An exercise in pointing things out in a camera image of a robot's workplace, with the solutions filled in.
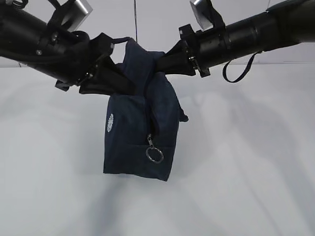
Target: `navy blue bag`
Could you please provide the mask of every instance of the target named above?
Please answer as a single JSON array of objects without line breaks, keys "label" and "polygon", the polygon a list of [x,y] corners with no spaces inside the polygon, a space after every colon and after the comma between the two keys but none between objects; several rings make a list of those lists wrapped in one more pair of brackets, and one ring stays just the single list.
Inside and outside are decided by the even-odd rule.
[{"label": "navy blue bag", "polygon": [[179,122],[188,121],[172,85],[155,73],[163,52],[147,52],[133,39],[117,66],[136,84],[136,94],[113,94],[108,102],[105,174],[130,174],[167,181]]}]

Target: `bag strap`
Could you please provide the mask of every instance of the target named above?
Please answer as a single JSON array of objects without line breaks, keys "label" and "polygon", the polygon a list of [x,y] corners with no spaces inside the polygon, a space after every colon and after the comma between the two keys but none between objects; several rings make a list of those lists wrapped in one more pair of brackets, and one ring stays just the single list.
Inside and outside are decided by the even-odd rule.
[{"label": "bag strap", "polygon": [[129,40],[131,40],[130,37],[125,37],[125,38],[114,38],[113,39],[113,43],[114,44],[120,44],[120,43],[125,43],[128,42]]},{"label": "bag strap", "polygon": [[244,72],[241,74],[240,77],[238,77],[236,80],[234,81],[230,81],[228,78],[227,78],[227,74],[226,74],[226,70],[227,70],[227,67],[228,65],[232,62],[232,61],[229,61],[225,66],[224,66],[224,69],[223,69],[223,77],[226,81],[228,81],[229,83],[238,83],[240,82],[242,79],[244,79],[244,77],[248,74],[248,72],[251,70],[251,67],[252,67],[252,63],[255,59],[255,56],[257,54],[261,54],[262,52],[258,52],[258,53],[255,53],[254,55],[252,55],[251,59],[249,60]]}]

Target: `white wall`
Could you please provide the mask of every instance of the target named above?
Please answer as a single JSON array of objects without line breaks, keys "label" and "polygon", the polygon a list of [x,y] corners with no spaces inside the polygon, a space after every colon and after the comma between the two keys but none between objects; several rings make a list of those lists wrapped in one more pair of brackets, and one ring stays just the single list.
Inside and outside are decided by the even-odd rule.
[{"label": "white wall", "polygon": [[190,121],[164,183],[102,174],[108,97],[0,69],[0,235],[315,235],[314,65],[221,70],[169,77]]}]

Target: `metal key ring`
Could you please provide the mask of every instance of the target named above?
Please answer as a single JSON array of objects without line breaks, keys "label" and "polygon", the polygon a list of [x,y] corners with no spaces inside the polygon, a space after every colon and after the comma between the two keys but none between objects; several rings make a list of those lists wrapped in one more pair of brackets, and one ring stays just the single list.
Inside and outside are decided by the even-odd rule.
[{"label": "metal key ring", "polygon": [[[161,159],[159,161],[155,161],[149,154],[150,150],[158,151],[158,153],[161,156]],[[164,160],[163,152],[161,150],[157,149],[156,147],[148,147],[147,150],[146,150],[146,155],[147,155],[147,157],[149,158],[150,161],[152,161],[152,162],[154,162],[156,164],[160,164]]]}]

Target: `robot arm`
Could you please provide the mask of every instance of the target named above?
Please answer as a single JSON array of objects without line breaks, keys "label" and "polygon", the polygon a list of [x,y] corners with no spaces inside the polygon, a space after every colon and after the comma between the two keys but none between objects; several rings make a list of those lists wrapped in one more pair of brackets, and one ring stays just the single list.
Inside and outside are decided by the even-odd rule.
[{"label": "robot arm", "polygon": [[[25,12],[28,0],[0,0],[0,56],[19,61],[57,79],[67,91],[79,86],[81,94],[134,94],[134,84],[113,63],[115,40],[101,33],[90,39],[75,31],[92,8],[86,0],[68,0],[48,23]],[[226,26],[211,0],[191,0],[203,29],[180,28],[181,40],[157,62],[166,74],[202,77],[209,67],[252,53],[271,51],[303,42],[315,42],[315,0],[287,0],[267,11]]]},{"label": "robot arm", "polygon": [[56,10],[45,23],[23,10],[28,0],[0,0],[0,56],[56,78],[64,91],[79,86],[81,94],[133,94],[134,84],[110,58],[116,41],[75,31],[92,10],[87,2],[48,1]]},{"label": "robot arm", "polygon": [[225,26],[210,0],[193,0],[192,6],[202,28],[194,32],[181,27],[181,40],[157,63],[166,74],[202,77],[209,67],[257,52],[271,51],[303,42],[315,42],[315,0],[287,0],[265,12]]}]

